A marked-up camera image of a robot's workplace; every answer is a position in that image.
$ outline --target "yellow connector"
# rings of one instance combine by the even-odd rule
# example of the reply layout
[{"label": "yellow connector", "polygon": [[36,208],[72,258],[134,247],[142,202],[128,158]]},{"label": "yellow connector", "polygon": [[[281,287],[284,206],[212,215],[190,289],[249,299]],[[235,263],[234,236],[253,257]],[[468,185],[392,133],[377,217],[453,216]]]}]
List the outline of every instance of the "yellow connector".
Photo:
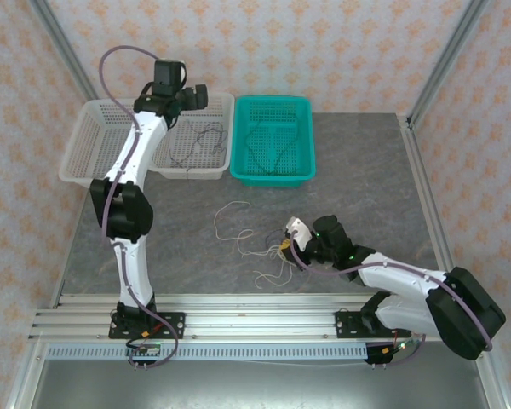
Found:
[{"label": "yellow connector", "polygon": [[280,245],[280,250],[286,250],[287,248],[290,247],[290,239],[286,239],[282,242],[282,244]]}]

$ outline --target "white plastic basket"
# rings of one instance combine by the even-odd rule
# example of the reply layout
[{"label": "white plastic basket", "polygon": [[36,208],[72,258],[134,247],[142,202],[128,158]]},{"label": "white plastic basket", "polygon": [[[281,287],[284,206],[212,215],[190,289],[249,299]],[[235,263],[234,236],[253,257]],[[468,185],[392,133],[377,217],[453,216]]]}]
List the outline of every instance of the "white plastic basket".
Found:
[{"label": "white plastic basket", "polygon": [[[132,109],[133,98],[119,101]],[[234,105],[231,94],[216,92],[209,93],[205,109],[183,112],[159,143],[149,169],[168,179],[221,178],[231,160]],[[111,100],[85,103],[66,146],[59,178],[84,187],[102,179],[118,158],[130,126],[129,116]]]}]

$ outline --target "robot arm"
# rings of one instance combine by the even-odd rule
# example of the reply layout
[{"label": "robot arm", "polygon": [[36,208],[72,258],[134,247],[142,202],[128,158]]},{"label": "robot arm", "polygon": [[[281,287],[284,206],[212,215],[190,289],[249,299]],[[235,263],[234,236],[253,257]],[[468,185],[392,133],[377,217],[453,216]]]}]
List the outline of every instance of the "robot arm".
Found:
[{"label": "robot arm", "polygon": [[118,160],[103,180],[91,182],[90,193],[99,225],[106,225],[106,236],[118,261],[121,292],[112,323],[120,328],[115,331],[120,337],[151,330],[155,324],[152,316],[140,308],[141,305],[156,313],[146,265],[146,236],[152,226],[153,210],[142,188],[152,155],[180,112],[208,105],[206,86],[182,89],[185,82],[186,68],[182,62],[156,60],[154,81],[144,87],[135,101],[135,123]]},{"label": "robot arm", "polygon": [[441,337],[453,352],[475,360],[505,323],[502,310],[468,270],[418,268],[353,245],[335,216],[320,217],[313,232],[292,217],[286,236],[293,236],[293,245],[283,253],[299,267],[315,271],[308,266],[311,260],[332,262],[346,279],[383,290],[361,308],[353,332],[378,337],[382,328],[411,330]]}]

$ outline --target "patterned wallpaper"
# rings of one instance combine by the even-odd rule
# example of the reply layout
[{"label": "patterned wallpaper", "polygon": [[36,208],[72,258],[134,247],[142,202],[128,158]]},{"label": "patterned wallpaper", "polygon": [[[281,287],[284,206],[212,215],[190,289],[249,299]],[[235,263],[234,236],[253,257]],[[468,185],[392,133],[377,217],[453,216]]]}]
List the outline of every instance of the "patterned wallpaper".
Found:
[{"label": "patterned wallpaper", "polygon": [[0,408],[34,310],[46,307],[83,189],[59,161],[83,104],[26,0],[0,0]]},{"label": "patterned wallpaper", "polygon": [[[121,43],[187,63],[191,84],[305,95],[316,112],[411,113],[469,0],[51,0],[100,95],[100,56]],[[152,63],[109,59],[112,91],[137,96]]]},{"label": "patterned wallpaper", "polygon": [[508,316],[511,382],[511,0],[488,6],[416,136],[455,262]]}]

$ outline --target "gray tabletop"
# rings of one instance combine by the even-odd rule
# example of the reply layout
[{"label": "gray tabletop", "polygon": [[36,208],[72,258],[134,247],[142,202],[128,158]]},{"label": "gray tabletop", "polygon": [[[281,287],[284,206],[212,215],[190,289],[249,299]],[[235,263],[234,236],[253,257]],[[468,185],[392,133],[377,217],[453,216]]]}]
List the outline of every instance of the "gray tabletop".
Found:
[{"label": "gray tabletop", "polygon": [[[241,240],[243,251],[264,251],[266,237],[291,216],[306,224],[334,214],[354,243],[394,259],[437,268],[399,126],[393,114],[314,114],[317,175],[297,189],[246,187],[228,172],[218,181],[170,181],[148,173],[144,192],[154,209],[147,239],[147,263],[158,294],[242,294],[278,292],[367,292],[341,278],[293,270],[288,284],[255,278],[259,271],[279,275],[281,261],[241,256],[235,240],[215,237],[215,213],[221,237],[245,228],[255,234]],[[268,245],[276,245],[279,233]],[[284,266],[281,285],[290,278]],[[100,231],[90,198],[66,267],[65,294],[119,292],[118,268]]]}]

